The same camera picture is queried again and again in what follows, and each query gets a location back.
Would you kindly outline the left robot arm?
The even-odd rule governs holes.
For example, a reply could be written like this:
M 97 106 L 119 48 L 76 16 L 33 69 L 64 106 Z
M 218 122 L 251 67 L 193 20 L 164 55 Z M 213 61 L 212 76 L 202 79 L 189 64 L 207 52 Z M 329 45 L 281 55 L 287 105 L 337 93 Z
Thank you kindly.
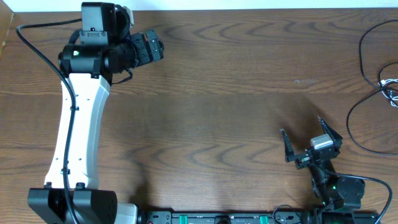
M 164 45 L 154 30 L 130 32 L 130 9 L 84 2 L 81 29 L 59 53 L 53 69 L 62 81 L 62 112 L 50 169 L 29 207 L 46 223 L 140 223 L 138 207 L 99 189 L 98 143 L 113 75 L 161 60 Z

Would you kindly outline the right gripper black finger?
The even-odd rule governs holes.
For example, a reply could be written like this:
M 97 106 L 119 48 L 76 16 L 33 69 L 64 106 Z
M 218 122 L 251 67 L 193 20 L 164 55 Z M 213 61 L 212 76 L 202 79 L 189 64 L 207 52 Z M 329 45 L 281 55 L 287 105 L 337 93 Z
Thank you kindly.
M 333 128 L 331 128 L 323 118 L 318 117 L 318 120 L 323 132 L 329 135 L 329 137 L 331 137 L 331 140 L 333 141 L 333 145 L 335 146 L 335 148 L 340 149 L 343 137 L 339 135 Z
M 291 145 L 291 142 L 290 142 L 285 130 L 281 129 L 280 131 L 282 133 L 282 139 L 283 139 L 284 147 L 285 147 L 285 161 L 291 162 L 295 159 L 294 149 Z

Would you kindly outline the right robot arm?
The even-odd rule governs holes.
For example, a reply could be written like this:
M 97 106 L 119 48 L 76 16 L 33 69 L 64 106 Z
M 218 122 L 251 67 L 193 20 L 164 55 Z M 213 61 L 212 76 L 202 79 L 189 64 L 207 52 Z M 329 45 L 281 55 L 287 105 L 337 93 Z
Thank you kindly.
M 323 134 L 310 140 L 310 147 L 296 154 L 284 129 L 281 129 L 285 147 L 285 161 L 294 162 L 296 169 L 308 169 L 312 188 L 322 206 L 305 211 L 300 223 L 379 223 L 375 213 L 360 213 L 364 196 L 365 178 L 337 174 L 331 160 L 340 154 L 343 137 L 324 119 L 319 119 Z

